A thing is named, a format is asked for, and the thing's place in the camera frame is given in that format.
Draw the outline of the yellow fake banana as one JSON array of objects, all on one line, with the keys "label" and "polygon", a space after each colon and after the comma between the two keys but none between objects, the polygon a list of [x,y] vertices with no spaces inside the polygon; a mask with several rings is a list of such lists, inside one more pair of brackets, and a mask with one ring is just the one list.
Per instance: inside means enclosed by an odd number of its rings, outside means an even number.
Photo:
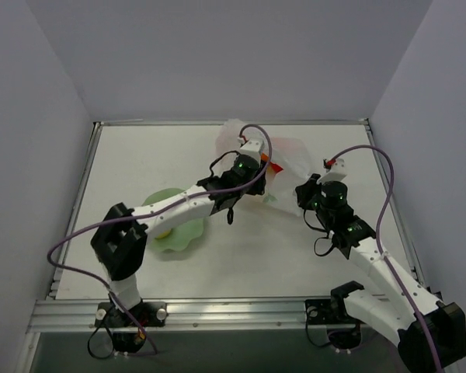
[{"label": "yellow fake banana", "polygon": [[280,172],[283,172],[283,167],[281,167],[280,165],[274,162],[269,163],[268,169],[266,171],[267,174],[276,175],[277,173],[280,173]]}]

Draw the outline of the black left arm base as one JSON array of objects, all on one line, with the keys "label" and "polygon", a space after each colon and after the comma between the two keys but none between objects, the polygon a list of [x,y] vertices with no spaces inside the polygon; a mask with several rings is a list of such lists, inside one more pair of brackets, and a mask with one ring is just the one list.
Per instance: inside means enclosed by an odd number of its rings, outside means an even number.
[{"label": "black left arm base", "polygon": [[138,354],[146,343],[151,346],[151,354],[158,349],[151,337],[141,329],[161,328],[168,316],[165,302],[140,301],[139,304],[121,311],[113,301],[99,303],[94,326],[108,333],[113,349],[118,353]]}]

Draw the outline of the white plastic bag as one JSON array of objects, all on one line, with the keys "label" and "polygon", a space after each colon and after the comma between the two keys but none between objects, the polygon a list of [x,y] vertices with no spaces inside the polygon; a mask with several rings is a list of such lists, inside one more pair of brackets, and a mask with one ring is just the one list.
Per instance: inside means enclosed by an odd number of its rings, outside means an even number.
[{"label": "white plastic bag", "polygon": [[[262,138],[264,136],[254,128],[241,132],[245,122],[233,119],[222,125],[215,141],[216,156],[225,152],[238,150],[241,141],[240,134],[246,138]],[[295,188],[305,183],[315,172],[315,163],[304,142],[298,138],[271,137],[273,154],[271,162],[283,167],[283,172],[276,175],[266,173],[266,189],[262,196],[248,196],[251,204],[264,204],[278,211],[300,217],[302,210],[297,205]]]}]

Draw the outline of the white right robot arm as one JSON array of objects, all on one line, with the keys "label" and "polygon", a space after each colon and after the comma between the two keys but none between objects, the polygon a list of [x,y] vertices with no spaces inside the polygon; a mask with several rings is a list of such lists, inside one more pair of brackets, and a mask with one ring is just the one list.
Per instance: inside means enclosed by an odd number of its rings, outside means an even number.
[{"label": "white right robot arm", "polygon": [[410,372],[438,372],[466,357],[466,318],[454,302],[424,288],[382,246],[377,233],[354,213],[347,186],[320,182],[314,174],[295,189],[297,205],[313,211],[341,254],[383,292],[381,301],[357,281],[330,292],[329,311],[338,320],[359,320],[397,347]]}]

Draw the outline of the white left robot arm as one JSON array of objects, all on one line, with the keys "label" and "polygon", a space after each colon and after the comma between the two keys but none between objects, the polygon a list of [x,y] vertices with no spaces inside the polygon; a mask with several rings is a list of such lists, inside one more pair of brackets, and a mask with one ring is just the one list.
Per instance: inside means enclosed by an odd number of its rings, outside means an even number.
[{"label": "white left robot arm", "polygon": [[128,208],[119,203],[110,208],[103,220],[105,225],[97,229],[90,244],[109,278],[116,320],[132,326],[140,319],[142,299],[136,273],[143,263],[147,241],[220,211],[227,212],[230,225],[233,207],[245,194],[264,192],[265,166],[259,153],[237,151],[233,166],[220,176],[208,176],[188,190],[153,204]]}]

